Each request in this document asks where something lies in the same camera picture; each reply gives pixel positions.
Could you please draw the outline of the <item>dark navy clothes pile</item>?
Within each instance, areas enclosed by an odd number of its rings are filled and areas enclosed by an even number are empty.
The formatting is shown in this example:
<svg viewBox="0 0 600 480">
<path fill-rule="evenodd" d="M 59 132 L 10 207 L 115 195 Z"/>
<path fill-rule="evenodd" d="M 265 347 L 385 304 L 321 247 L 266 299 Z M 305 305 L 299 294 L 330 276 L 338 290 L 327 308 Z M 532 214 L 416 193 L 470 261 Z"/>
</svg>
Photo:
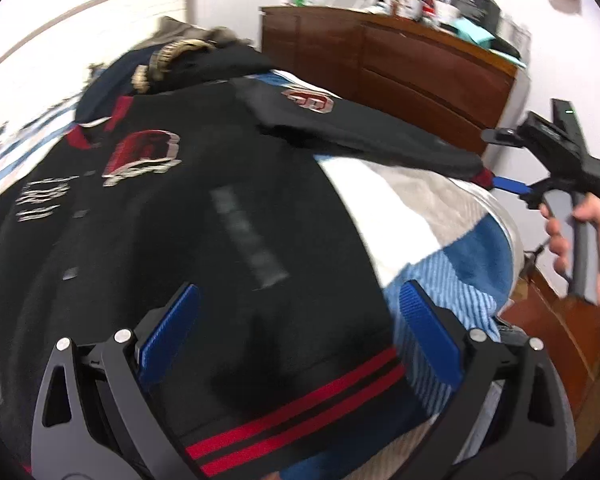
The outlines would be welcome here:
<svg viewBox="0 0 600 480">
<path fill-rule="evenodd" d="M 122 96 L 149 96 L 275 69 L 250 40 L 227 27 L 202 28 L 163 16 L 150 37 L 122 54 L 86 86 L 74 120 L 85 125 L 109 117 Z"/>
</svg>

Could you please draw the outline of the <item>brown wooden dresser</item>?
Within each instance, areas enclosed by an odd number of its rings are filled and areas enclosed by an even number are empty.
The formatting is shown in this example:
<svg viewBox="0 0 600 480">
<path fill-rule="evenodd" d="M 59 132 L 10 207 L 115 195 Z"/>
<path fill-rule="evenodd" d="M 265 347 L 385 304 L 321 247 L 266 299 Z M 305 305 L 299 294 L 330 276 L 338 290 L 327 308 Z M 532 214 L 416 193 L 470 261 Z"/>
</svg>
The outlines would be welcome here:
<svg viewBox="0 0 600 480">
<path fill-rule="evenodd" d="M 476 154 L 521 69 L 405 18 L 320 6 L 265 6 L 261 50 L 274 64 L 337 96 L 377 108 Z"/>
</svg>

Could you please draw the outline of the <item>white framed headboard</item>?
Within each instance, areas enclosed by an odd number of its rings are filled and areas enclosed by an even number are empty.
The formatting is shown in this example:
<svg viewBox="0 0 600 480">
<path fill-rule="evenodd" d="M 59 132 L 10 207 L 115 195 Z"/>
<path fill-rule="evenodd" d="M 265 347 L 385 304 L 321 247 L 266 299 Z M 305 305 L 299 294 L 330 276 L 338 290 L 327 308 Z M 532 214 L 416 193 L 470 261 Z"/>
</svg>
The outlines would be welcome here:
<svg viewBox="0 0 600 480">
<path fill-rule="evenodd" d="M 114 61 L 164 16 L 193 21 L 194 0 L 90 0 L 29 32 L 0 55 L 0 127 L 19 129 L 80 93 L 91 65 Z"/>
</svg>

